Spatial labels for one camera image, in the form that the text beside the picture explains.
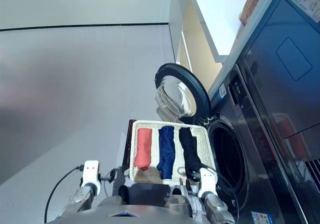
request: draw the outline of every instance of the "door glass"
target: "door glass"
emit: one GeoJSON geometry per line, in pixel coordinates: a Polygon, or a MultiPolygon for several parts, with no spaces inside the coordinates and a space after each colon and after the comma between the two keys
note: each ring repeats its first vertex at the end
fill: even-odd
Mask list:
{"type": "Polygon", "coordinates": [[[165,76],[156,90],[156,112],[163,121],[181,123],[197,111],[196,101],[189,88],[174,76],[165,76]]]}

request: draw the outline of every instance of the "floor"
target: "floor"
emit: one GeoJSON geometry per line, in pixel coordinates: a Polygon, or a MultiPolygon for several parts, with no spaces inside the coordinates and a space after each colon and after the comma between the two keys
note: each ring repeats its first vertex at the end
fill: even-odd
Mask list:
{"type": "MultiPolygon", "coordinates": [[[[85,160],[122,164],[129,119],[158,120],[154,76],[174,62],[167,25],[0,32],[0,222],[42,223],[56,182],[85,160]]],[[[53,220],[78,188],[54,193],[53,220]]],[[[106,185],[108,195],[112,185],[106,185]]],[[[95,207],[106,196],[103,189],[95,207]]]]}

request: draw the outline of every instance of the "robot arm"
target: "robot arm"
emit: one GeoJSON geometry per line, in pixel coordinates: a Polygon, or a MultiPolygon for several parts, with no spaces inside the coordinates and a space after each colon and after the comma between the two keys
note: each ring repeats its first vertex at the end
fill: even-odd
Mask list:
{"type": "Polygon", "coordinates": [[[101,182],[98,178],[99,162],[87,160],[84,163],[81,187],[70,198],[57,218],[66,217],[84,210],[91,209],[94,197],[100,193],[101,182]]]}
{"type": "Polygon", "coordinates": [[[200,189],[198,197],[204,202],[206,217],[211,224],[234,224],[235,219],[228,211],[216,191],[217,176],[211,168],[200,168],[200,189]]]}

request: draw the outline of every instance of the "white basket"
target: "white basket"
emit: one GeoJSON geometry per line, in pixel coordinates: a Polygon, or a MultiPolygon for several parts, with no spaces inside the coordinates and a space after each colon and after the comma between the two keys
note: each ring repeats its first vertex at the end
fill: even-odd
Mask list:
{"type": "Polygon", "coordinates": [[[209,167],[216,169],[214,157],[210,147],[207,130],[198,125],[187,125],[174,122],[165,121],[150,121],[150,120],[137,120],[132,126],[131,138],[131,152],[130,152],[130,179],[136,183],[155,183],[166,185],[185,185],[185,159],[184,150],[179,141],[179,129],[190,128],[192,136],[196,137],[197,141],[197,154],[201,162],[209,167]],[[175,160],[173,163],[172,179],[161,179],[160,172],[157,169],[159,163],[159,129],[163,126],[173,126],[173,140],[175,147],[175,160]],[[139,128],[152,129],[152,144],[151,144],[151,163],[148,170],[142,171],[134,166],[134,160],[137,154],[137,134],[139,128]]]}

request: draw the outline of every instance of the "red towel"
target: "red towel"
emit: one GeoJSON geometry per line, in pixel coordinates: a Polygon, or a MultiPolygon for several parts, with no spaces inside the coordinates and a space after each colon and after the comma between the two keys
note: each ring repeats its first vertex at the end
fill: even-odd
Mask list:
{"type": "Polygon", "coordinates": [[[151,163],[152,129],[139,128],[134,166],[145,171],[151,163]]]}

